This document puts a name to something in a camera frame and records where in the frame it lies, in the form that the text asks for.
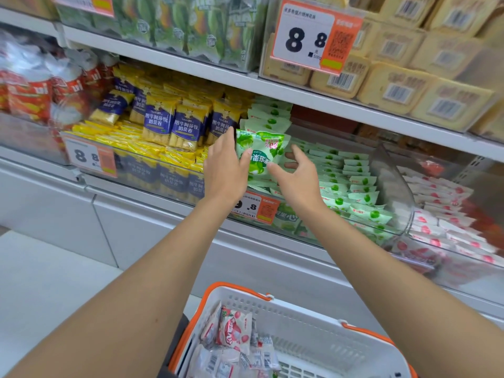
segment hand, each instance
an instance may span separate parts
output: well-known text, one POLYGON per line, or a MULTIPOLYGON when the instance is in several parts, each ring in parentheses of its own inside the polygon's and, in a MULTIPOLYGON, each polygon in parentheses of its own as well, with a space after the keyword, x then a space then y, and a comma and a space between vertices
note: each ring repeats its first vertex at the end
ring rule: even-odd
POLYGON ((218 199, 231 210, 247 189, 252 149, 238 160, 234 148, 234 128, 230 127, 208 149, 203 165, 205 198, 218 199))
POLYGON ((283 170, 273 162, 268 163, 268 171, 280 185, 287 203, 300 218, 306 217, 314 209, 324 209, 326 206, 320 196, 315 164, 296 145, 292 145, 292 152, 285 156, 296 161, 285 164, 285 168, 296 169, 294 173, 283 170))

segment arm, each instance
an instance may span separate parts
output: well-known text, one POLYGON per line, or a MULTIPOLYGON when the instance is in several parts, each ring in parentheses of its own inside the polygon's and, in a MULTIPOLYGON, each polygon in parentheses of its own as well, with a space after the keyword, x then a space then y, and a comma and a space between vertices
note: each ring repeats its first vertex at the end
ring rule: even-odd
POLYGON ((422 377, 502 376, 504 332, 395 260, 328 209, 317 170, 297 147, 293 174, 268 164, 282 194, 422 377))
POLYGON ((247 186, 233 130, 209 149, 205 197, 176 228, 37 345, 8 378, 156 377, 207 250, 247 186))

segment person's right hand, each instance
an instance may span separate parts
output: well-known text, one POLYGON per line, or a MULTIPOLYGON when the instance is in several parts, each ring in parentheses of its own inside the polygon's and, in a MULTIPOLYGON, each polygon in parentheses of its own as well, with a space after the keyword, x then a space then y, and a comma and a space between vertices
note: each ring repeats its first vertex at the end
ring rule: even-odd
POLYGON ((295 168, 294 173, 283 170, 273 162, 268 163, 268 171, 280 185, 287 203, 301 218, 308 212, 325 208, 315 164, 296 145, 292 145, 292 152, 285 156, 296 161, 285 164, 286 168, 295 168))

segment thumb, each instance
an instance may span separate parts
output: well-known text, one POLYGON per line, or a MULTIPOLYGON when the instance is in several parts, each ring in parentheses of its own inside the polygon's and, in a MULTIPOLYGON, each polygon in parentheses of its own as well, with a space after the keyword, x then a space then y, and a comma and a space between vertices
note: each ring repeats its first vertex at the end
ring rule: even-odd
POLYGON ((245 172, 249 172, 250 159, 252 157, 252 149, 246 149, 242 153, 242 157, 240 158, 240 168, 245 172))
POLYGON ((280 184, 280 187, 284 182, 286 182, 286 178, 290 176, 290 174, 283 170, 282 167, 280 167, 278 164, 269 162, 268 165, 268 172, 271 174, 272 177, 280 184))

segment white floor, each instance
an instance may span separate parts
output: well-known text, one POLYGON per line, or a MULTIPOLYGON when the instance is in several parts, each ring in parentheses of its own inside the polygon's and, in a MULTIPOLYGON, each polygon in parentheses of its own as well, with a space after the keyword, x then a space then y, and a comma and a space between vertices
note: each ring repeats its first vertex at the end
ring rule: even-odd
MULTIPOLYGON (((0 377, 120 273, 13 231, 0 236, 0 377)), ((199 301, 189 297, 187 317, 199 301)))

